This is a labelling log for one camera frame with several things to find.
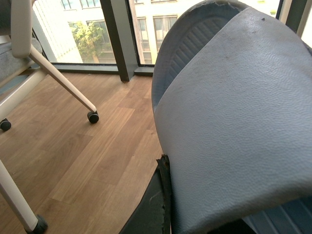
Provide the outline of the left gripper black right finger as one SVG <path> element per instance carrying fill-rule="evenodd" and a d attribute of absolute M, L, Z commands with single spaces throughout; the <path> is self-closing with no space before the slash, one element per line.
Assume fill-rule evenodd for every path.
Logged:
<path fill-rule="evenodd" d="M 256 232 L 243 219 L 238 219 L 222 225 L 208 234 L 256 234 Z"/>

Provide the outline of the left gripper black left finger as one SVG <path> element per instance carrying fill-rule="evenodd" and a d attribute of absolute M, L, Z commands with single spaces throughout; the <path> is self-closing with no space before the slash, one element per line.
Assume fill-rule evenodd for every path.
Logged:
<path fill-rule="evenodd" d="M 171 232 L 172 184 L 167 155 L 157 159 L 156 170 L 138 206 L 121 234 L 169 234 Z"/>

